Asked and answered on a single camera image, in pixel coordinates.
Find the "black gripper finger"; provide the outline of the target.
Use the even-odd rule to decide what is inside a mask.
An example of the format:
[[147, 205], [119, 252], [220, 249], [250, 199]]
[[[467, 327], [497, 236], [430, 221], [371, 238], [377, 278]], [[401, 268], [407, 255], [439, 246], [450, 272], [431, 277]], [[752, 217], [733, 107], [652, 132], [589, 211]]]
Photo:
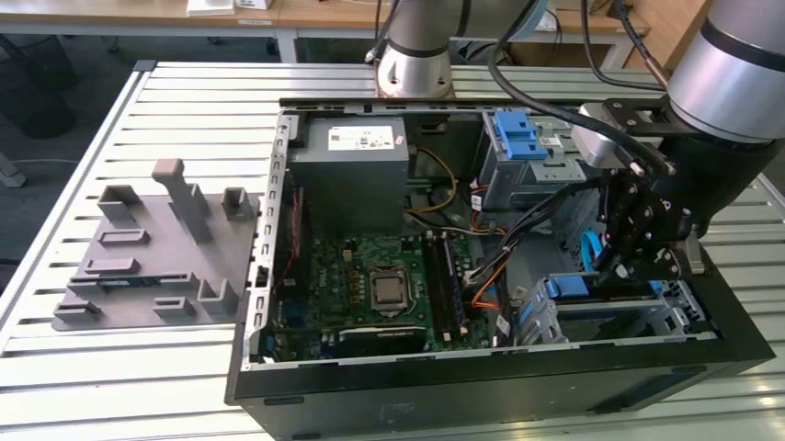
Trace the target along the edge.
[[685, 253], [676, 249], [642, 250], [614, 268], [621, 278], [676, 280], [682, 276]]
[[644, 215], [645, 187], [640, 178], [618, 169], [604, 173], [600, 193], [600, 214], [604, 216], [604, 248], [594, 262], [601, 287], [624, 283], [640, 277], [648, 265], [652, 250], [644, 240], [644, 227], [652, 220]]

